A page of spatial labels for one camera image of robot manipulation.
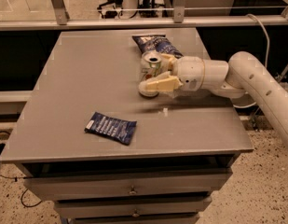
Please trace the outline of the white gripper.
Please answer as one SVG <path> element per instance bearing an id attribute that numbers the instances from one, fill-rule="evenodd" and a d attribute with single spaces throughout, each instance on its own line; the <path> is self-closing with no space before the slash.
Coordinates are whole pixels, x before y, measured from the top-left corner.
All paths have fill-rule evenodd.
<path id="1" fill-rule="evenodd" d="M 171 71 L 173 76 L 150 81 L 145 85 L 147 91 L 172 92 L 197 91 L 205 77 L 205 63 L 199 57 L 185 56 L 177 60 L 174 55 L 161 53 L 161 65 L 164 71 Z"/>

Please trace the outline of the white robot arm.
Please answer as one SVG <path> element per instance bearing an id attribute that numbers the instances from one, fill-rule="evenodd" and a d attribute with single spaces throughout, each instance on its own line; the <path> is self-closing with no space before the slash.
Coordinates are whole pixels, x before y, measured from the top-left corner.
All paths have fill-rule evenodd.
<path id="1" fill-rule="evenodd" d="M 156 75 L 140 82 L 139 93 L 153 97 L 174 91 L 207 90 L 230 99 L 249 94 L 288 148 L 288 92 L 252 54 L 240 51 L 227 62 L 152 52 Z"/>

